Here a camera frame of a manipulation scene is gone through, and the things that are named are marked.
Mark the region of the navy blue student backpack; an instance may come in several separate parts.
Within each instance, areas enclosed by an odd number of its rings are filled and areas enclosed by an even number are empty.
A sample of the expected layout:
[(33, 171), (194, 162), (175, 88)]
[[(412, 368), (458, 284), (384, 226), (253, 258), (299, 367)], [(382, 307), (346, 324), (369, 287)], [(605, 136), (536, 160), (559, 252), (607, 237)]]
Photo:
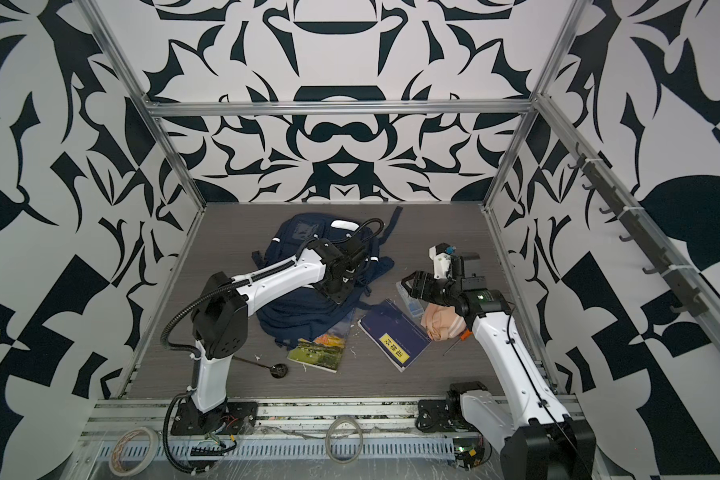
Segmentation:
[[(374, 235), (368, 226), (363, 228), (363, 265), (353, 290), (343, 303), (338, 304), (309, 286), (298, 288), (257, 311), (263, 331), (278, 345), (292, 350), (300, 340), (313, 340), (326, 333), (354, 308), (365, 307), (363, 298), (371, 293), (370, 284), (394, 267), (391, 258), (380, 255), (380, 247), (391, 235), (402, 211), (397, 207), (390, 223), (378, 235)], [(354, 219), (328, 213), (297, 214), (281, 224), (265, 252), (254, 251), (251, 257), (257, 268), (269, 267), (296, 254), (298, 247), (309, 238), (326, 238), (337, 244), (350, 237), (359, 226)]]

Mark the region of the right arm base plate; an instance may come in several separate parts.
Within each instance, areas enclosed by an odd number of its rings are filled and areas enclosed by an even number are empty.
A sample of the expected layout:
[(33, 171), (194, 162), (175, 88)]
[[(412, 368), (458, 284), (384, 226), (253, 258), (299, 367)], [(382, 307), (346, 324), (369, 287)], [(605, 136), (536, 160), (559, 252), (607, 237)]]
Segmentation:
[(419, 400), (415, 428), (424, 433), (477, 432), (462, 415), (461, 395), (469, 391), (486, 391), (479, 381), (452, 383), (443, 399)]

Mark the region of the Animal Farm paperback book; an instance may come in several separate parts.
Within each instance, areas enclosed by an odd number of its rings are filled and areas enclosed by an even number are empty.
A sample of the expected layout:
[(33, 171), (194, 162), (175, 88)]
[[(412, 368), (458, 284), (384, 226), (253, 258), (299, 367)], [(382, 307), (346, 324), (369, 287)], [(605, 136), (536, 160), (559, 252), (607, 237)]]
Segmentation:
[(300, 339), (298, 346), (288, 353), (287, 359), (304, 367), (336, 373), (347, 345), (354, 316), (355, 310), (350, 310), (344, 318), (314, 340)]

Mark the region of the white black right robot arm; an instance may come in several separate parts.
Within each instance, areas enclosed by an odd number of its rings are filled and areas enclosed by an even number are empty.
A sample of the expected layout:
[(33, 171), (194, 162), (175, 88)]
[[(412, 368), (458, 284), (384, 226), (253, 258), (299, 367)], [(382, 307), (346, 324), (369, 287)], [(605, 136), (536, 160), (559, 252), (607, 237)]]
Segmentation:
[(487, 354), (508, 407), (482, 390), (459, 395), (464, 420), (499, 454), (506, 479), (590, 479), (596, 436), (571, 417), (520, 337), (509, 302), (482, 278), (450, 279), (416, 271), (402, 280), (413, 298), (452, 307)]

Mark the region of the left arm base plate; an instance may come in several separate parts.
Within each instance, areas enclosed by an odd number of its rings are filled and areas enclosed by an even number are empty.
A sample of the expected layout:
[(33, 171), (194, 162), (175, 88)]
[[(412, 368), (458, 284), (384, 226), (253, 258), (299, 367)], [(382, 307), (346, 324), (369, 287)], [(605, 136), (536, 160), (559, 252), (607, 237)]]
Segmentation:
[(169, 431), (175, 436), (242, 434), (256, 425), (258, 407), (255, 401), (228, 401), (201, 413), (192, 400), (180, 400)]

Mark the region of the navy blue notebook yellow label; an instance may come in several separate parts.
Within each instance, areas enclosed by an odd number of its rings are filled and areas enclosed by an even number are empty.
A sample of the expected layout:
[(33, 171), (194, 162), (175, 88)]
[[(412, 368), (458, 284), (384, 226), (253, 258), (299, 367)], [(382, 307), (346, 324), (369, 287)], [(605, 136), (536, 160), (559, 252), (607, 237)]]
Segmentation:
[(372, 306), (358, 320), (358, 326), (400, 372), (432, 343), (426, 332), (389, 299)]

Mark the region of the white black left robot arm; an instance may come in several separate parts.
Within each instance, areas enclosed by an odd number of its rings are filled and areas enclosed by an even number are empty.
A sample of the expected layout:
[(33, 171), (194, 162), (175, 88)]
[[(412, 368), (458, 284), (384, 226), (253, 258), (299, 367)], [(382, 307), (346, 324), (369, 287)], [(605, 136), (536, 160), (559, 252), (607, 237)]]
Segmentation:
[(196, 362), (195, 376), (183, 394), (201, 414), (227, 402), (226, 382), (234, 354), (247, 338), (248, 319), (261, 308), (309, 286), (331, 304), (343, 307), (372, 264), (367, 248), (384, 229), (371, 218), (337, 241), (314, 236), (296, 253), (272, 266), (236, 277), (223, 276), (168, 321), (160, 335), (166, 349), (184, 351)]

